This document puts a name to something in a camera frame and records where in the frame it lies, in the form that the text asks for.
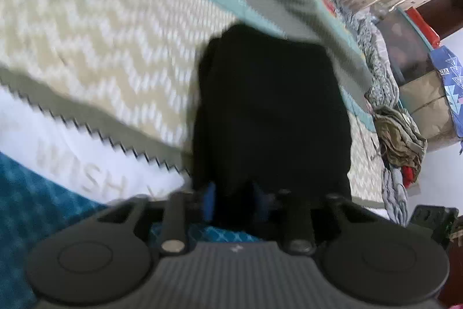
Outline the black pants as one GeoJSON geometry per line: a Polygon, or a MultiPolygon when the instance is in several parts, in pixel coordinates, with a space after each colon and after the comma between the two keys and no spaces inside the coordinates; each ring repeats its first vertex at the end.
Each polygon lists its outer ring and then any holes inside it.
{"type": "Polygon", "coordinates": [[[198,76],[192,184],[216,186],[212,226],[262,236],[350,197],[349,117],[321,45],[237,23],[210,40],[198,76]],[[255,185],[275,194],[267,218],[255,185]]]}

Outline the grey garment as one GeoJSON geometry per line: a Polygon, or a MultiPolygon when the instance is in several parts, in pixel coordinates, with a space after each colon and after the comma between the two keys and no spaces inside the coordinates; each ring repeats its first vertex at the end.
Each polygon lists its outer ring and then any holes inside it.
{"type": "Polygon", "coordinates": [[[403,227],[408,224],[408,196],[399,168],[384,168],[382,171],[382,198],[389,219],[403,227]]]}

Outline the red garment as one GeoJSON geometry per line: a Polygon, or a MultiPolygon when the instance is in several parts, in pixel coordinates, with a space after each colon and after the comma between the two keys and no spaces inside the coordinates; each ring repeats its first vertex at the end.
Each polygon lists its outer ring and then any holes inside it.
{"type": "Polygon", "coordinates": [[[402,166],[401,173],[403,177],[403,186],[405,186],[406,189],[416,184],[418,178],[413,168],[410,166],[402,166]]]}

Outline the olive green garment pile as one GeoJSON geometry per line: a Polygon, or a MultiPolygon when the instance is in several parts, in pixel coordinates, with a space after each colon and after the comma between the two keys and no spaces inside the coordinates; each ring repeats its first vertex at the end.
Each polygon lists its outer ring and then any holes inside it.
{"type": "Polygon", "coordinates": [[[374,113],[374,125],[379,140],[385,146],[388,162],[398,167],[410,167],[417,178],[428,141],[421,135],[408,111],[383,107],[374,113]]]}

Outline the cardboard box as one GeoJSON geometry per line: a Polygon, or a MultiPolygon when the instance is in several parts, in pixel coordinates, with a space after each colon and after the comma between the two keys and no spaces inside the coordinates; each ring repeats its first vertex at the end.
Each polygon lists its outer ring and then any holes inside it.
{"type": "Polygon", "coordinates": [[[399,87],[400,99],[431,151],[459,141],[441,78],[429,72],[399,87]]]}

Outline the blue patterned bag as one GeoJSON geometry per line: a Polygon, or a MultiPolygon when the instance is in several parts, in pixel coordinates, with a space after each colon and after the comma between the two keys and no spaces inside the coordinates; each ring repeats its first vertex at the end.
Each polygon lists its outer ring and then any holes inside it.
{"type": "Polygon", "coordinates": [[[445,98],[451,109],[453,130],[462,144],[462,64],[445,45],[432,50],[429,57],[440,75],[445,98]]]}

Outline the dark storage box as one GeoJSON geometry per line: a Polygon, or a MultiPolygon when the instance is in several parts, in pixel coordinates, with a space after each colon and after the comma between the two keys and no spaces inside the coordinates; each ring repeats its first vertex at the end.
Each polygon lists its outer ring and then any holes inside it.
{"type": "Polygon", "coordinates": [[[389,12],[376,26],[385,39],[392,73],[399,86],[434,70],[429,59],[431,44],[404,11],[389,12]]]}

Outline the patterned quilt bedspread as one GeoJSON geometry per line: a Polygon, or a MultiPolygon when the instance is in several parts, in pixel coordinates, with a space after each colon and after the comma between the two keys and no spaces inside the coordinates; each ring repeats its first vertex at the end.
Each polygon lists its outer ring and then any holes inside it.
{"type": "Polygon", "coordinates": [[[27,248],[97,208],[186,187],[130,142],[186,154],[204,45],[245,0],[1,0],[1,306],[30,308],[27,248]]]}

